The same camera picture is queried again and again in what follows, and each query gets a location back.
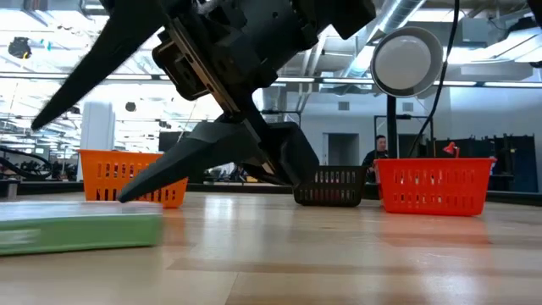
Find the round white lamp black pole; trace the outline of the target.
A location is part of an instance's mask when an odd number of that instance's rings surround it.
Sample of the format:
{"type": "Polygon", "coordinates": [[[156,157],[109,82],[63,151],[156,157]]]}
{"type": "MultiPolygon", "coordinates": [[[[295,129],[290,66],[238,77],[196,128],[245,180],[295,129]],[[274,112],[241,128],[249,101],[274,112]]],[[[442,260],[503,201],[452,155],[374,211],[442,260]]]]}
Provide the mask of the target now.
{"type": "Polygon", "coordinates": [[[397,157],[397,100],[415,97],[436,81],[443,81],[446,68],[440,40],[420,27],[393,30],[374,49],[370,70],[375,85],[386,95],[387,142],[391,158],[397,157]]]}

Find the black monitor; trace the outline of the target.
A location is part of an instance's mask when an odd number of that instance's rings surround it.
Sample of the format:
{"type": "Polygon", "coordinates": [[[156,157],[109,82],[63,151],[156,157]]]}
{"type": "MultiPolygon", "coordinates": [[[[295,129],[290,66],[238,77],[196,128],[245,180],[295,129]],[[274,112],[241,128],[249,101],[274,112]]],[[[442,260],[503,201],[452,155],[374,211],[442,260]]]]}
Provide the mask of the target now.
{"type": "Polygon", "coordinates": [[[160,132],[158,137],[158,151],[161,153],[167,152],[180,139],[185,138],[190,134],[190,131],[160,132]]]}

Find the black cabinets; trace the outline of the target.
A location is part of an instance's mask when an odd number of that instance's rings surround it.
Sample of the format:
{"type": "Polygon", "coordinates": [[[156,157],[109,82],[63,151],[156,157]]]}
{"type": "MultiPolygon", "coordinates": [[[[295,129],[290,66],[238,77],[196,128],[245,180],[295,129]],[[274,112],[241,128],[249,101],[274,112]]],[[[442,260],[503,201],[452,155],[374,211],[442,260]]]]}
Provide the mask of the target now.
{"type": "Polygon", "coordinates": [[[463,139],[435,140],[428,148],[428,155],[452,158],[444,148],[454,142],[460,148],[460,158],[494,158],[489,178],[490,191],[531,192],[539,191],[534,136],[470,136],[463,139]]]}

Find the green acer box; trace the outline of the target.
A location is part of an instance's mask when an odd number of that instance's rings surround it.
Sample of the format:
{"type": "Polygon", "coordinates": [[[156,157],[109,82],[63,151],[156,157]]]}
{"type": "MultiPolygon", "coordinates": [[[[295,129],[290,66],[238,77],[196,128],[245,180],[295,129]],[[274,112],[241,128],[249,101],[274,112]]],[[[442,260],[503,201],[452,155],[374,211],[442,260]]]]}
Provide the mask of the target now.
{"type": "Polygon", "coordinates": [[[0,257],[154,247],[162,232],[155,203],[0,202],[0,257]]]}

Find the black ceiling device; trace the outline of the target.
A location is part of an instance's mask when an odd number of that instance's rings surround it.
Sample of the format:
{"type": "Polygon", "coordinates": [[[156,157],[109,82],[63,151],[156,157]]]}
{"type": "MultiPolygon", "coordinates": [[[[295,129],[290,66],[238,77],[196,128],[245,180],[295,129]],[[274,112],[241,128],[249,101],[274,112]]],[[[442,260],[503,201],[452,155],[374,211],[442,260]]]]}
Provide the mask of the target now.
{"type": "Polygon", "coordinates": [[[32,52],[29,45],[29,38],[16,36],[8,45],[8,53],[19,59],[28,59],[32,52]]]}

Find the orange plastic basket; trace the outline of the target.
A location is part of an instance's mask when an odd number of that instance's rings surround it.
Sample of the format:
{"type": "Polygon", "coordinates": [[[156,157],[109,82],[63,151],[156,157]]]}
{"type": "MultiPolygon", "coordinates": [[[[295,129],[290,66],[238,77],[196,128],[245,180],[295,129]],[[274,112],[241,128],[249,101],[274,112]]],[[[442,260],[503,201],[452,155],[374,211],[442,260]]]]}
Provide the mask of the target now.
{"type": "MultiPolygon", "coordinates": [[[[117,201],[122,188],[154,163],[159,153],[79,150],[84,193],[87,201],[117,201]]],[[[138,197],[164,209],[179,208],[184,201],[188,179],[138,197]]]]}

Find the silver slanted ventilation duct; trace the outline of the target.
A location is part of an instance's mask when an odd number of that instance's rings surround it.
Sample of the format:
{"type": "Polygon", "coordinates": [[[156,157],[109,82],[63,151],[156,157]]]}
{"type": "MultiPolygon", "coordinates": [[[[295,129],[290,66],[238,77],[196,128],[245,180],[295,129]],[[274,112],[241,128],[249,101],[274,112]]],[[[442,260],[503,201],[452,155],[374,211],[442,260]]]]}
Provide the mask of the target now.
{"type": "Polygon", "coordinates": [[[361,78],[370,66],[374,47],[369,47],[371,41],[404,26],[427,0],[372,0],[382,6],[377,17],[365,25],[355,35],[356,51],[354,59],[341,74],[346,78],[361,78]]]}

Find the white pillar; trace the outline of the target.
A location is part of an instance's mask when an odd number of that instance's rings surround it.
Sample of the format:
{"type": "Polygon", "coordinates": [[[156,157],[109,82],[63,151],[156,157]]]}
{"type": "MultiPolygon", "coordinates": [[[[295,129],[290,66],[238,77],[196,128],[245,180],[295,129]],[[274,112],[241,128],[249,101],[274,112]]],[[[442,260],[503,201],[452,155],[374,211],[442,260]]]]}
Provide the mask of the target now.
{"type": "Polygon", "coordinates": [[[116,115],[111,102],[85,102],[80,149],[113,150],[116,115]]]}

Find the overhead light bar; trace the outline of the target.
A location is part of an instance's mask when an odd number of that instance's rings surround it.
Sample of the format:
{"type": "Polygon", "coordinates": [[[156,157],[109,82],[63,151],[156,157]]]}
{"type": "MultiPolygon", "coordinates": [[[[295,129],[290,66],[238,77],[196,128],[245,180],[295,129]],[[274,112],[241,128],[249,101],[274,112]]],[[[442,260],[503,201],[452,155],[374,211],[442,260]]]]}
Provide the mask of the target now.
{"type": "MultiPolygon", "coordinates": [[[[35,79],[35,80],[64,80],[68,77],[62,73],[25,73],[25,72],[0,72],[3,79],[35,79]]],[[[113,74],[107,80],[121,81],[162,81],[169,80],[166,75],[136,75],[136,74],[113,74]]],[[[374,85],[372,79],[349,79],[349,78],[324,78],[324,77],[279,77],[277,84],[325,84],[325,85],[374,85]]],[[[487,88],[511,88],[511,89],[542,89],[542,82],[527,81],[472,81],[472,80],[445,80],[443,86],[451,87],[487,87],[487,88]]]]}

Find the red plastic basket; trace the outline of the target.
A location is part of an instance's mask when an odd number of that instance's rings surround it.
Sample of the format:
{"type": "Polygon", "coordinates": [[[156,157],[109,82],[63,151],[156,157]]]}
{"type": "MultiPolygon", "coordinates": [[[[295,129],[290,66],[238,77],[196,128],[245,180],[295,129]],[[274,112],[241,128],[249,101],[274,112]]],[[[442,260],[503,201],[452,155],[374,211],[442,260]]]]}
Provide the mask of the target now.
{"type": "Polygon", "coordinates": [[[382,158],[375,161],[384,210],[394,214],[478,216],[494,158],[382,158]]]}

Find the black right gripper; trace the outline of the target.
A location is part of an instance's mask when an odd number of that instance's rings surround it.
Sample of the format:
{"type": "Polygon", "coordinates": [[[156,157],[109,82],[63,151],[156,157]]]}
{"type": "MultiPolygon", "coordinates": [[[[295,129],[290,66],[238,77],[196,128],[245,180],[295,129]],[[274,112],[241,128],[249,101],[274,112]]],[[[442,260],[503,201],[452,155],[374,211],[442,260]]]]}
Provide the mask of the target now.
{"type": "Polygon", "coordinates": [[[318,166],[301,128],[268,123],[252,99],[321,31],[319,0],[209,0],[171,15],[171,39],[222,108],[118,194],[132,201],[215,166],[240,164],[267,182],[297,186],[318,166]]]}

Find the person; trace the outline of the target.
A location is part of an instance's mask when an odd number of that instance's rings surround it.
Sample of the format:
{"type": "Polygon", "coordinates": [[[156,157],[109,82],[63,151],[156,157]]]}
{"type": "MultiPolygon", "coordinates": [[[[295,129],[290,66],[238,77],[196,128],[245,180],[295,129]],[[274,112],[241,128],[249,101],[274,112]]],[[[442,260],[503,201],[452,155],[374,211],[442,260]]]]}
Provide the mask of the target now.
{"type": "Polygon", "coordinates": [[[369,172],[374,171],[374,161],[379,158],[388,158],[387,141],[383,135],[378,135],[375,138],[376,148],[370,151],[365,156],[362,165],[368,168],[369,172]]]}

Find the grey doorway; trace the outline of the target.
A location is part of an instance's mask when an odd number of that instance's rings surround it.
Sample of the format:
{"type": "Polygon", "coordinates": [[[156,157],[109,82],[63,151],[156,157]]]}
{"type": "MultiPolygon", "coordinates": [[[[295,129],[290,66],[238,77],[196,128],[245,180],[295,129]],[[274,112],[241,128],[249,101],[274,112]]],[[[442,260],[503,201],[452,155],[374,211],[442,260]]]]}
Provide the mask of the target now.
{"type": "Polygon", "coordinates": [[[359,163],[358,134],[323,134],[323,165],[357,166],[359,163]]]}

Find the black plastic basket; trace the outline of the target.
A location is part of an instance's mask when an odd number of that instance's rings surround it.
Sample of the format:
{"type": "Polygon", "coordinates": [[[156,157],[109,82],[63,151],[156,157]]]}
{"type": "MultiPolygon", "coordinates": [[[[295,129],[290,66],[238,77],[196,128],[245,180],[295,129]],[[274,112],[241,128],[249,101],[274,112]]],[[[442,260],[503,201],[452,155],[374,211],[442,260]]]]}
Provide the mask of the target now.
{"type": "Polygon", "coordinates": [[[366,183],[365,166],[321,165],[308,183],[293,192],[302,206],[354,208],[361,203],[366,183]]]}

